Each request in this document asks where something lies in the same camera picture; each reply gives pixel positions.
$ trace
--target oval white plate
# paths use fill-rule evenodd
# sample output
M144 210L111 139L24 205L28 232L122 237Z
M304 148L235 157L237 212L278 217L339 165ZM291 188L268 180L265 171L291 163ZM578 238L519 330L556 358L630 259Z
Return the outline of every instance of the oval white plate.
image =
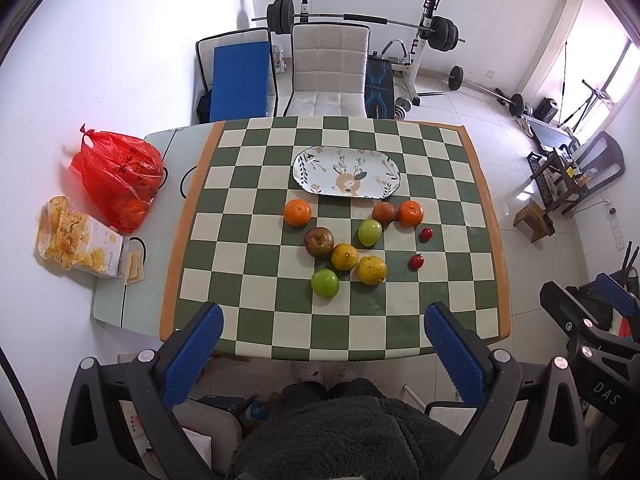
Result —
M386 198L400 186L395 162L375 150L313 146L292 164L293 178L309 193Z

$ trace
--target small wooden stool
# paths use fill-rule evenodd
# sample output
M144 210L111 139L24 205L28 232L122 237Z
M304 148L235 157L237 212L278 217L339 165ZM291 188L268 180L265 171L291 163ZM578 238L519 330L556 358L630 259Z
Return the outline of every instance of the small wooden stool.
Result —
M545 236L556 234L553 220L532 198L529 199L529 203L526 206L516 213L513 225L516 226L523 220L525 224L533 229L531 243Z

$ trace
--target green apple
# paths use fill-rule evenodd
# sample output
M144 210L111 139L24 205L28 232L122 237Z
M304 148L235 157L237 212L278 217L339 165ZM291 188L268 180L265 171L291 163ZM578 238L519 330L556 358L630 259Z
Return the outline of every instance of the green apple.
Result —
M369 218L360 224L358 239L365 247L375 245L382 236L382 224L373 218Z
M321 298L332 298L338 293L340 281L331 269L320 269L311 277L311 288Z

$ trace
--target barbell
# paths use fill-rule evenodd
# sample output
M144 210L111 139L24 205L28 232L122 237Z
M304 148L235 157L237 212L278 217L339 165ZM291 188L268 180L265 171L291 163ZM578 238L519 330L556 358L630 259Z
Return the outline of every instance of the barbell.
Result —
M453 67L451 69L451 72L449 73L449 90L453 90L453 91L458 90L462 86L462 82L464 81L464 76L465 74L461 66L456 65L455 67ZM509 113L513 117L520 118L523 115L531 115L532 113L531 105L529 103L524 102L524 99L520 94L514 94L509 99L505 95L497 94L496 92L493 92L483 86L472 83L471 81L465 81L465 84L469 86L473 86L474 88L477 88L487 94L495 96L502 101L507 101L509 103Z
M465 43L465 40L462 40L462 38L458 36L458 28L456 25L451 20L441 16L434 16L432 18L431 27L423 27L421 25L414 25L413 23L398 22L378 16L367 16L366 14L329 14L325 12L296 14L294 12L293 0L275 0L267 6L266 16L253 18L252 22L266 20L267 28L271 32L275 34L291 34L295 18L302 16L310 18L341 18L348 22L379 23L380 25L392 23L403 27L415 28L424 31L424 39L428 41L431 48L441 50L442 52L454 49L459 41Z

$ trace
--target lemon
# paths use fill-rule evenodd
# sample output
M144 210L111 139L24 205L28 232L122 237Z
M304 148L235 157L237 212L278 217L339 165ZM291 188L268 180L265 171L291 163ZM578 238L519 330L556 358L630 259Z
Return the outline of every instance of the lemon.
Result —
M386 278L386 263L377 256L363 256L356 272L365 285L377 285Z
M338 270L350 270L358 263L358 250L349 244L338 244L331 253L331 263Z

